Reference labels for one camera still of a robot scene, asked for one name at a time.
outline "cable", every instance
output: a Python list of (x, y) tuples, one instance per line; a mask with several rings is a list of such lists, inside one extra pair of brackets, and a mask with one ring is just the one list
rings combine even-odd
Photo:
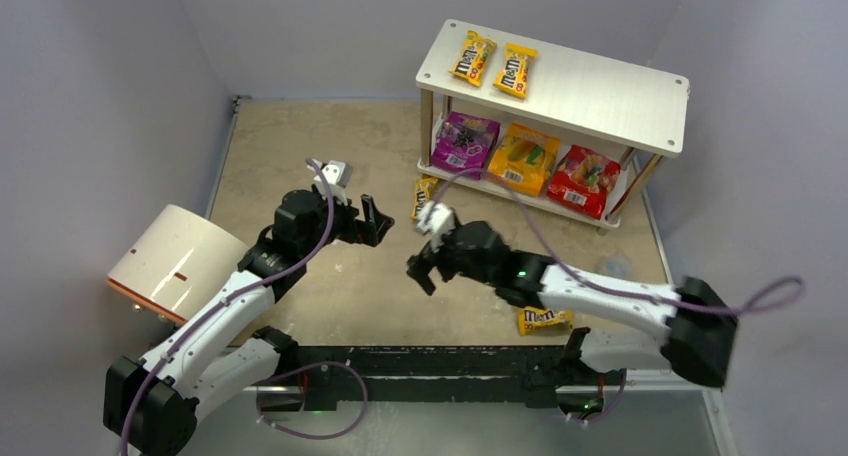
[(593, 406), (595, 404), (603, 404), (603, 401), (604, 401), (604, 373), (598, 373), (598, 396), (593, 398), (593, 399), (590, 399), (588, 403), (583, 405), (583, 409), (585, 409), (585, 411), (580, 413), (580, 416), (578, 416), (578, 418), (579, 419), (586, 419), (587, 417), (589, 417), (589, 415), (592, 414)]
[[(450, 179), (447, 180), (447, 184), (444, 185), (439, 191), (436, 193), (433, 198), (433, 206), (430, 207), (430, 211), (427, 212), (427, 215), (424, 217), (424, 221), (430, 221), (430, 217), (432, 216), (433, 209), (436, 207), (436, 204), (441, 201), (447, 189), (450, 185), (456, 181), (457, 179), (468, 176), (469, 174), (484, 174), (491, 176), (491, 181), (499, 184), (502, 188), (506, 189), (509, 192), (509, 195), (512, 199), (518, 204), (518, 208), (521, 210), (521, 213), (524, 215), (524, 219), (527, 221), (527, 225), (530, 226), (530, 229), (533, 231), (533, 234), (536, 236), (536, 239), (539, 240), (539, 243), (542, 244), (542, 247), (545, 248), (545, 251), (556, 261), (557, 266), (562, 268), (563, 271), (566, 272), (570, 277), (572, 277), (575, 281), (580, 284), (583, 284), (586, 287), (592, 288), (595, 291), (608, 294), (610, 296), (619, 296), (622, 298), (636, 299), (639, 301), (647, 301), (653, 304), (667, 304), (670, 306), (674, 306), (678, 309), (684, 309), (687, 311), (693, 311), (696, 313), (705, 313), (705, 314), (714, 314), (717, 316), (742, 316), (744, 314), (751, 313), (764, 313), (767, 311), (773, 311), (776, 309), (784, 308), (790, 304), (795, 303), (804, 297), (804, 292), (806, 289), (806, 284), (804, 283), (804, 279), (800, 276), (790, 275), (783, 276), (778, 278), (771, 283), (767, 284), (759, 291), (754, 293), (748, 301), (746, 301), (743, 305), (735, 307), (735, 308), (714, 308), (710, 306), (703, 306), (700, 304), (692, 304), (687, 303), (685, 301), (677, 301), (675, 299), (664, 298), (661, 296), (657, 296), (654, 294), (646, 294), (646, 293), (636, 293), (632, 291), (623, 291), (619, 289), (607, 288), (606, 286), (602, 286), (600, 284), (594, 283), (587, 279), (584, 279), (578, 273), (578, 270), (572, 268), (568, 264), (565, 264), (562, 259), (556, 254), (554, 248), (551, 247), (551, 244), (547, 239), (542, 235), (542, 230), (539, 229), (539, 226), (533, 221), (533, 217), (530, 215), (530, 211), (527, 209), (527, 205), (524, 204), (521, 199), (519, 199), (518, 194), (509, 187), (509, 185), (501, 178), (488, 173), (486, 169), (483, 168), (469, 168), (462, 170), (455, 175), (453, 175)], [(760, 304), (757, 305), (761, 300), (766, 298), (767, 296), (774, 293), (776, 290), (782, 288), (787, 285), (796, 285), (796, 290), (794, 293), (791, 293), (788, 297), (782, 298), (778, 301), (769, 304)]]
[(350, 425), (348, 427), (344, 428), (341, 431), (332, 433), (332, 434), (308, 434), (308, 433), (301, 433), (300, 431), (295, 431), (294, 429), (289, 429), (289, 428), (286, 428), (284, 426), (280, 426), (277, 423), (268, 419), (268, 417), (266, 417), (264, 414), (262, 414), (262, 408), (259, 405), (259, 396), (258, 395), (256, 397), (256, 412), (259, 413), (259, 419), (257, 419), (256, 422), (257, 423), (259, 423), (259, 422), (265, 423), (268, 426), (271, 426), (272, 428), (274, 428), (278, 431), (282, 431), (284, 433), (291, 434), (292, 436), (297, 436), (299, 438), (304, 438), (304, 439), (311, 439), (311, 440), (314, 440), (314, 441), (321, 441), (321, 440), (325, 440), (325, 439), (338, 438), (340, 436), (344, 436), (345, 434), (353, 431), (353, 429), (355, 427), (359, 426), (359, 423), (362, 422), (362, 418), (365, 417), (365, 410), (368, 408), (368, 390), (365, 388), (365, 380), (362, 379), (362, 376), (360, 376), (359, 373), (357, 373), (353, 368), (351, 368), (350, 366), (348, 366), (346, 364), (342, 364), (342, 363), (339, 363), (339, 362), (336, 362), (336, 361), (324, 361), (324, 362), (321, 362), (321, 363), (307, 364), (306, 366), (304, 366), (302, 368), (295, 369), (294, 371), (289, 371), (288, 373), (281, 374), (279, 376), (274, 376), (272, 378), (266, 379), (265, 381), (263, 381), (263, 383), (270, 384), (270, 383), (274, 383), (274, 382), (277, 382), (277, 381), (281, 381), (283, 379), (288, 378), (289, 376), (294, 376), (295, 374), (300, 374), (300, 373), (303, 373), (305, 371), (309, 371), (312, 368), (317, 368), (317, 367), (320, 367), (320, 366), (336, 366), (336, 367), (339, 367), (339, 368), (346, 370), (347, 372), (352, 374), (354, 378), (356, 378), (356, 382), (358, 382), (359, 387), (362, 388), (362, 409), (359, 410), (359, 415), (356, 417), (355, 420), (353, 420), (352, 423), (350, 423)]
[(618, 391), (616, 391), (615, 396), (612, 398), (612, 401), (610, 402), (609, 406), (605, 405), (603, 411), (601, 411), (601, 414), (592, 418), (591, 421), (588, 420), (588, 419), (582, 419), (582, 418), (576, 418), (576, 419), (566, 418), (566, 421), (575, 422), (575, 423), (582, 424), (582, 425), (588, 425), (590, 422), (592, 424), (600, 423), (604, 419), (608, 418), (610, 413), (612, 412), (612, 410), (615, 409), (615, 407), (618, 406), (618, 403), (621, 402), (621, 396), (624, 394), (624, 386), (626, 384), (627, 384), (627, 370), (621, 369), (621, 384), (619, 384), (619, 386), (618, 386)]
[(127, 410), (127, 416), (124, 419), (124, 426), (121, 429), (121, 447), (120, 447), (121, 456), (128, 456), (130, 427), (132, 426), (133, 416), (135, 415), (136, 411), (138, 410), (138, 405), (141, 403), (142, 397), (144, 397), (145, 390), (147, 389), (148, 386), (150, 386), (150, 383), (153, 382), (153, 378), (155, 378), (156, 375), (159, 374), (160, 371), (162, 371), (162, 368), (165, 367), (166, 362), (171, 359), (171, 357), (174, 355), (174, 353), (179, 351), (180, 346), (182, 346), (182, 344), (185, 343), (185, 341), (192, 334), (194, 334), (194, 332), (197, 330), (197, 328), (203, 326), (203, 324), (206, 323), (206, 321), (208, 321), (209, 318), (214, 316), (221, 308), (224, 308), (227, 305), (229, 305), (236, 298), (239, 298), (242, 295), (244, 295), (245, 293), (253, 291), (254, 289), (256, 289), (260, 286), (266, 286), (266, 285), (272, 284), (275, 281), (277, 281), (281, 278), (284, 278), (284, 277), (292, 274), (293, 272), (299, 270), (300, 268), (305, 266), (306, 263), (309, 262), (309, 260), (314, 258), (315, 255), (318, 254), (318, 251), (320, 251), (321, 248), (323, 248), (324, 245), (327, 243), (327, 240), (330, 238), (330, 232), (333, 228), (333, 218), (335, 217), (335, 204), (333, 203), (333, 200), (332, 200), (332, 198), (333, 198), (332, 188), (330, 187), (329, 181), (327, 181), (327, 178), (324, 176), (324, 173), (321, 171), (321, 167), (318, 166), (318, 164), (315, 162), (315, 160), (313, 160), (312, 158), (307, 158), (306, 164), (308, 164), (318, 174), (318, 177), (321, 179), (321, 184), (324, 186), (324, 190), (325, 190), (326, 194), (328, 195), (328, 203), (329, 204), (327, 204), (327, 208), (328, 208), (328, 211), (327, 211), (327, 227), (324, 228), (324, 233), (321, 234), (321, 239), (318, 240), (318, 244), (315, 245), (315, 248), (313, 248), (312, 251), (309, 254), (307, 254), (303, 259), (301, 259), (300, 261), (298, 261), (294, 265), (286, 268), (285, 270), (283, 270), (283, 271), (281, 271), (281, 272), (279, 272), (279, 273), (277, 273), (273, 276), (269, 276), (269, 277), (267, 277), (267, 278), (265, 278), (261, 281), (256, 281), (255, 283), (248, 284), (247, 286), (244, 286), (243, 288), (239, 288), (239, 289), (233, 291), (229, 296), (227, 296), (225, 298), (226, 302), (219, 301), (217, 304), (215, 304), (214, 306), (209, 308), (209, 310), (207, 310), (205, 313), (200, 315), (200, 317), (198, 317), (197, 319), (192, 318), (192, 321), (190, 321), (190, 323), (189, 323), (190, 325), (188, 326), (188, 328), (186, 328), (186, 330), (183, 332), (183, 334), (179, 338), (177, 338), (176, 341), (174, 341), (174, 344), (172, 344), (171, 347), (168, 348), (168, 350), (165, 351), (164, 354), (162, 354), (162, 357), (153, 366), (153, 368), (150, 370), (150, 372), (147, 373), (147, 376), (144, 378), (144, 381), (141, 382), (141, 386), (138, 387), (138, 391), (135, 393), (135, 396), (133, 397), (133, 400), (130, 403), (129, 410)]

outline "wooden floor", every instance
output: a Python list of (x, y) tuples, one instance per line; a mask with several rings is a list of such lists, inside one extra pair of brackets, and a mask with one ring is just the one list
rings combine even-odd
[[(397, 223), (377, 248), (335, 243), (323, 249), (307, 275), (237, 343), (265, 325), (306, 345), (519, 345), (567, 339), (561, 331), (520, 336), (514, 309), (479, 283), (437, 281), (436, 293), (428, 297), (406, 276), (406, 259), (425, 242), (410, 219), (418, 176), (418, 108), (417, 102), (242, 105), (214, 223), (252, 245), (260, 229), (273, 222), (282, 196), (311, 184), (307, 157), (352, 164), (348, 196), (354, 204), (360, 205), (360, 194), (370, 194)], [(446, 202), (463, 222), (487, 220), (511, 246), (542, 252), (511, 201), (455, 187)], [(629, 203), (621, 227), (605, 236), (583, 223), (531, 211), (566, 262), (594, 271), (602, 259), (619, 254), (632, 263), (630, 279), (666, 280), (642, 198)], [(612, 324), (586, 317), (580, 322)]]

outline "white wall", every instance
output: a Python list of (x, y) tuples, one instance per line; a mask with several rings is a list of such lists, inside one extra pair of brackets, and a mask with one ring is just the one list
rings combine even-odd
[(655, 58), (691, 80), (682, 156), (650, 187), (676, 277), (726, 300), (800, 273), (741, 324), (727, 391), (745, 455), (845, 454), (845, 0), (685, 0)]
[(205, 208), (229, 95), (180, 0), (0, 0), (0, 88), (2, 453), (110, 454), (106, 369), (164, 325), (104, 277)]
[(231, 91), (303, 99), (417, 96), (448, 18), (644, 64), (680, 0), (183, 2)]

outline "m&m's candy bag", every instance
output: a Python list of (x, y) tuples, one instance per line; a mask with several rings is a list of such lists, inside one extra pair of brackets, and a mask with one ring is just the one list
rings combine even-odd
[(571, 329), (572, 324), (574, 324), (574, 313), (571, 311), (536, 309), (527, 306), (518, 312), (518, 333), (522, 336), (548, 326), (563, 325), (562, 329)]
[(524, 99), (527, 97), (527, 76), (530, 60), (539, 55), (535, 49), (517, 44), (506, 45), (504, 68), (495, 78), (494, 86), (505, 93)]
[(474, 86), (480, 86), (486, 61), (497, 47), (494, 41), (480, 37), (475, 31), (468, 31), (462, 46), (462, 54), (448, 71)]

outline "orange rim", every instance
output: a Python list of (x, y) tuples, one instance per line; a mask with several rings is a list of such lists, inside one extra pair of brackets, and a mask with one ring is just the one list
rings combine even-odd
[(151, 300), (145, 298), (144, 296), (136, 293), (132, 289), (124, 286), (123, 284), (115, 281), (112, 278), (107, 279), (106, 283), (108, 283), (109, 286), (112, 286), (113, 288), (115, 288), (119, 293), (123, 293), (126, 297), (135, 301), (135, 303), (138, 304), (139, 306), (147, 308), (147, 309), (149, 309), (149, 310), (151, 310), (155, 313), (161, 314), (162, 316), (165, 316), (166, 318), (170, 319), (171, 321), (173, 321), (177, 324), (185, 324), (186, 323), (185, 318), (182, 318), (179, 315), (177, 315), (176, 313), (173, 313), (170, 310), (154, 303), (153, 301), (151, 301)]

